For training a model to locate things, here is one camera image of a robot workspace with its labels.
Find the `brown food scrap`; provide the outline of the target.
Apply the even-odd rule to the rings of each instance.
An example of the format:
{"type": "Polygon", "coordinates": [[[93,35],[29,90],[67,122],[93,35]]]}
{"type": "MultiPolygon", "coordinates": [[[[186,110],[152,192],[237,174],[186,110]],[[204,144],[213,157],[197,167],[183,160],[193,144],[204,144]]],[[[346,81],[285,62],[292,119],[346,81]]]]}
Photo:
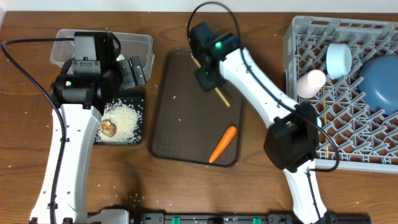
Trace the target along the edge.
{"type": "Polygon", "coordinates": [[[111,138],[116,134],[116,125],[113,124],[109,119],[102,120],[99,131],[105,136],[111,138]]]}

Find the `white tissue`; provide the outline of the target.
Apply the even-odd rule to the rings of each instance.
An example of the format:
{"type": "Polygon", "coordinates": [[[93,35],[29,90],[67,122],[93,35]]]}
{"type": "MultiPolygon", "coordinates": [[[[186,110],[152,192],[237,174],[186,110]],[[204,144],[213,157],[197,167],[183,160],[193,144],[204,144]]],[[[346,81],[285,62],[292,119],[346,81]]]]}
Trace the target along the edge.
{"type": "Polygon", "coordinates": [[[119,56],[117,57],[117,61],[120,61],[120,60],[124,60],[125,58],[124,58],[124,55],[122,55],[122,54],[119,54],[119,56]]]}

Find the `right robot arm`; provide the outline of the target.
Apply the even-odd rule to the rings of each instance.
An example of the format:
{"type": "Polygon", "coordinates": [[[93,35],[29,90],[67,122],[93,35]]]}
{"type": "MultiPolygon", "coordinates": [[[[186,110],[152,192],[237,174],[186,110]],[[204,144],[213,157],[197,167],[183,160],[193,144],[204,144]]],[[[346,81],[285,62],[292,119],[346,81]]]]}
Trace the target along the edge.
{"type": "Polygon", "coordinates": [[[196,78],[204,91],[229,82],[260,115],[267,128],[264,150],[287,178],[295,216],[302,223],[321,223],[326,214],[315,174],[317,115],[308,103],[297,103],[256,65],[232,33],[214,34],[202,22],[187,32],[196,78]]]}

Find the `light blue cup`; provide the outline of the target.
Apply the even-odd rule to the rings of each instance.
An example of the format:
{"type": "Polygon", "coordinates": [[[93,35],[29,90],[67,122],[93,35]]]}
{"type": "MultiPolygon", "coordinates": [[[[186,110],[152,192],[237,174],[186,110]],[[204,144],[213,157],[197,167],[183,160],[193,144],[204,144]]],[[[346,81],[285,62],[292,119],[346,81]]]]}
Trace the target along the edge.
{"type": "Polygon", "coordinates": [[[322,127],[322,121],[320,118],[317,118],[317,126],[320,128],[322,127]]]}

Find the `pink cup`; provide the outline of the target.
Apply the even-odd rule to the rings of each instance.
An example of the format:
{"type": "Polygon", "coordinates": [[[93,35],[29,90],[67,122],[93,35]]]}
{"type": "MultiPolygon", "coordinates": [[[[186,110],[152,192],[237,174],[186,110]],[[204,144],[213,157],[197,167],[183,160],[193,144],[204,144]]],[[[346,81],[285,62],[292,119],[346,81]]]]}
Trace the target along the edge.
{"type": "Polygon", "coordinates": [[[312,70],[297,80],[297,94],[301,98],[313,98],[326,83],[321,70],[312,70]]]}

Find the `large blue plate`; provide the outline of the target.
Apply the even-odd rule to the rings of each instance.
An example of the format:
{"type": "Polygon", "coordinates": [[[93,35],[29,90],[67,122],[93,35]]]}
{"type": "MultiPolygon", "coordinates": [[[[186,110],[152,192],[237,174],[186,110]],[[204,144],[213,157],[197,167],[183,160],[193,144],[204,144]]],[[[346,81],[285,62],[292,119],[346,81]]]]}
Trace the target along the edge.
{"type": "Polygon", "coordinates": [[[385,55],[368,61],[359,76],[364,102],[373,111],[384,110],[390,115],[397,111],[397,56],[385,55]]]}

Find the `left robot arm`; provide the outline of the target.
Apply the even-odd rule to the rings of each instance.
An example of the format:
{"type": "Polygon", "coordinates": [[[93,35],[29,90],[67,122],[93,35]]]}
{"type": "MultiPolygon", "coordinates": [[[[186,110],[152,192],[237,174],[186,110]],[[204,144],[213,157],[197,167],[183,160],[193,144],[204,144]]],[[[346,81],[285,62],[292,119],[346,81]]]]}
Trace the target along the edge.
{"type": "Polygon", "coordinates": [[[76,30],[74,46],[50,87],[55,105],[49,159],[30,223],[131,223],[126,208],[112,206],[90,216],[88,169],[105,106],[121,90],[146,82],[138,55],[118,57],[126,34],[76,30]]]}

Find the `orange carrot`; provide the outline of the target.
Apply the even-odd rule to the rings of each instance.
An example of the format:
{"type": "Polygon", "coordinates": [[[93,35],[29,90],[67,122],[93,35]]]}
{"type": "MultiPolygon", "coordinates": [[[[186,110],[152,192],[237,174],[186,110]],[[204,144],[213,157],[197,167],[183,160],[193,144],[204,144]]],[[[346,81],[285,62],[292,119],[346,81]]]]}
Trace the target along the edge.
{"type": "Polygon", "coordinates": [[[235,126],[230,126],[225,132],[222,138],[220,139],[218,145],[215,147],[214,151],[212,152],[208,162],[210,164],[214,163],[214,161],[219,158],[221,153],[226,149],[229,143],[234,138],[235,134],[237,133],[237,128],[235,126]]]}

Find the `small light blue bowl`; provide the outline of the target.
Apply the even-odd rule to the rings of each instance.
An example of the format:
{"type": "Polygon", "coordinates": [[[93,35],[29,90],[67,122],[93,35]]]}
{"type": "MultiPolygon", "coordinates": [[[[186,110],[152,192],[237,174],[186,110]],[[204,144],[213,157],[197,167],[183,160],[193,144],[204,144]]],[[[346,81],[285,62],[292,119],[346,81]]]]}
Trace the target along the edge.
{"type": "Polygon", "coordinates": [[[326,52],[326,70],[331,80],[338,79],[351,71],[351,51],[346,44],[330,44],[326,52]]]}

